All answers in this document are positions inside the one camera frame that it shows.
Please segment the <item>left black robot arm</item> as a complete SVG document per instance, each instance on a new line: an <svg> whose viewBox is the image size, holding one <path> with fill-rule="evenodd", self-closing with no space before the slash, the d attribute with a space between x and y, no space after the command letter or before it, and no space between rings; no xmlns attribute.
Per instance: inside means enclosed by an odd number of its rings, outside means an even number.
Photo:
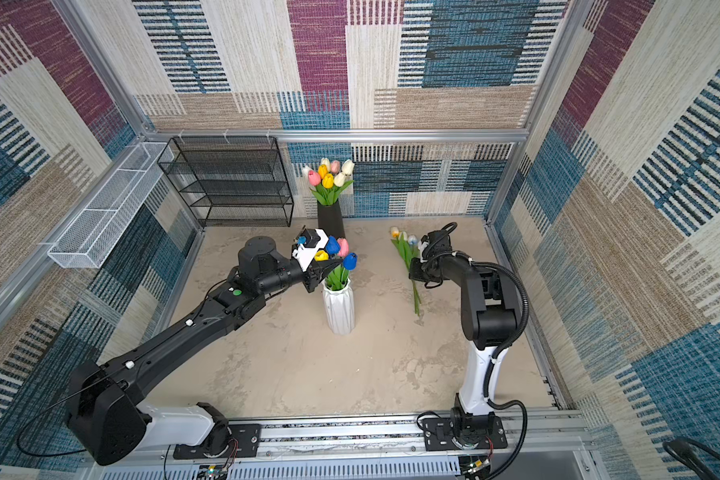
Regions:
<svg viewBox="0 0 720 480"><path fill-rule="evenodd" d="M146 397L195 354L240 329L276 295L294 285L313 292L341 266L338 251L336 239L321 229L303 229L289 257L278 252L270 237L249 239L238 252L237 266L180 321L101 365L86 361L72 372L68 429L101 466L153 446L185 446L207 458L230 454L233 434L215 407L204 402L155 407Z"/></svg>

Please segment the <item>black cylindrical vase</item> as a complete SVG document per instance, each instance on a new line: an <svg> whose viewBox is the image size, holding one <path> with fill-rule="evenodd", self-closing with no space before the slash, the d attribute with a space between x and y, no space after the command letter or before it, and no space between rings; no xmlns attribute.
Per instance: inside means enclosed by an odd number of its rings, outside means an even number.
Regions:
<svg viewBox="0 0 720 480"><path fill-rule="evenodd" d="M318 227L328 236L336 239L345 237L343 215L340 202L336 201L330 205L317 205Z"/></svg>

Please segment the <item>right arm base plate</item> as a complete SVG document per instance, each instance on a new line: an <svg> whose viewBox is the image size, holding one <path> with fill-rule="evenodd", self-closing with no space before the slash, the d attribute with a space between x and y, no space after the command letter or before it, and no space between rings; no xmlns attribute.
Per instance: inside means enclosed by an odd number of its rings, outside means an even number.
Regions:
<svg viewBox="0 0 720 480"><path fill-rule="evenodd" d="M450 418L424 416L417 425L424 435L427 451L450 450L497 450L508 447L506 430L496 415L478 416L474 423L469 418L466 424L456 424Z"/></svg>

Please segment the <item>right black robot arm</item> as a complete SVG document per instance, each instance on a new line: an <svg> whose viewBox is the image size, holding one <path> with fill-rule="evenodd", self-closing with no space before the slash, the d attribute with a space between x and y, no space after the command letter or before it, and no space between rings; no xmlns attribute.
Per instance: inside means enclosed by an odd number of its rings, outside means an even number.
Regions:
<svg viewBox="0 0 720 480"><path fill-rule="evenodd" d="M528 323L527 295L505 267L455 249L456 227L451 222L424 235L408 268L409 278L427 288L447 281L459 287L459 318L469 344L465 377L449 417L425 415L420 425L429 450L502 449L508 442L497 412L509 404L497 403L495 389L503 359Z"/></svg>

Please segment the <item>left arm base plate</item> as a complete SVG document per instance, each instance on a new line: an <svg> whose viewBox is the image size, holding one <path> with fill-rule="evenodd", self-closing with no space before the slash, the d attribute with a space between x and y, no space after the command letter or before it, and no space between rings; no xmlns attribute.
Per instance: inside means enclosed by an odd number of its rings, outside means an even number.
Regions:
<svg viewBox="0 0 720 480"><path fill-rule="evenodd" d="M261 424L230 424L215 428L208 439L197 446L178 445L174 460L215 460L253 458L258 453Z"/></svg>

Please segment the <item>white ribbed ceramic vase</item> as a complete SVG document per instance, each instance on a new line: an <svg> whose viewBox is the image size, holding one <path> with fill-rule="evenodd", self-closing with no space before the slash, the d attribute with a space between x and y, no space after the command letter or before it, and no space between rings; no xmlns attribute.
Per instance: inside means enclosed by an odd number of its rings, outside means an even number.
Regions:
<svg viewBox="0 0 720 480"><path fill-rule="evenodd" d="M355 327L354 291L351 281L341 290L331 290L326 282L323 285L323 301L327 323L337 335L349 335Z"/></svg>

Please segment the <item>cream white tulip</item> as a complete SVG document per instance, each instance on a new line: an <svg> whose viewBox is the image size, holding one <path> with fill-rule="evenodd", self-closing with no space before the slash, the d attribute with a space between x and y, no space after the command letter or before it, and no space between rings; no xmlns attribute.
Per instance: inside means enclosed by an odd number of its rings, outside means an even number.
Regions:
<svg viewBox="0 0 720 480"><path fill-rule="evenodd" d="M355 163L351 159L347 159L342 165L342 173L345 176L351 176L355 168Z"/></svg>

